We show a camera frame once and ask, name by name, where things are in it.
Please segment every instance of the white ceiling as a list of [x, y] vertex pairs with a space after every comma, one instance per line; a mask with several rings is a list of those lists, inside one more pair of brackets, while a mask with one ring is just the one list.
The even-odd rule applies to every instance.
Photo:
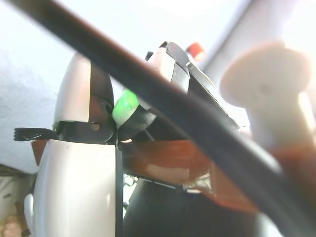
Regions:
[[[199, 41], [212, 54], [248, 2], [65, 0], [63, 4], [144, 58], [165, 40], [183, 48]], [[0, 163], [34, 173], [31, 145], [14, 142], [13, 130], [51, 128], [59, 85], [74, 51], [3, 0], [0, 22]], [[114, 87], [120, 91], [118, 84]]]

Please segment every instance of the metal rod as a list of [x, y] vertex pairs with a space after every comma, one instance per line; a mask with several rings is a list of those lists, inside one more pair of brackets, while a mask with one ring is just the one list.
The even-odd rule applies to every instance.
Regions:
[[213, 159], [285, 236], [316, 236], [315, 207], [294, 188], [270, 155], [227, 129], [216, 110], [165, 82], [142, 61], [57, 3], [8, 1], [151, 104]]

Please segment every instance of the black cable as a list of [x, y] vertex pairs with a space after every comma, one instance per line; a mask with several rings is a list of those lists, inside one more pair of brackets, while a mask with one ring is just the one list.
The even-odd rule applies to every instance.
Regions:
[[287, 237], [316, 236], [316, 210], [270, 155], [224, 126], [216, 110], [188, 98], [108, 38], [49, 0], [8, 0], [110, 73], [190, 138]]

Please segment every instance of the orange translucent bracket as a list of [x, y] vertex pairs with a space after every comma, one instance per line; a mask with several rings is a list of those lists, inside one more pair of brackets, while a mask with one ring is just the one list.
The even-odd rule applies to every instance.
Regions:
[[[39, 164], [46, 141], [33, 141]], [[256, 206], [199, 149], [188, 140], [127, 143], [120, 147], [124, 172], [197, 189], [221, 206], [255, 212]], [[290, 147], [271, 152], [306, 193], [316, 200], [314, 147]]]

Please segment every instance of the glowing green indicator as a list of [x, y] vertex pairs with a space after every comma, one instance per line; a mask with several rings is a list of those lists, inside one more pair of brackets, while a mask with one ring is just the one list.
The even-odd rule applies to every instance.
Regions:
[[117, 127], [120, 127], [132, 116], [138, 105], [137, 96], [132, 91], [126, 90], [114, 106], [112, 112]]

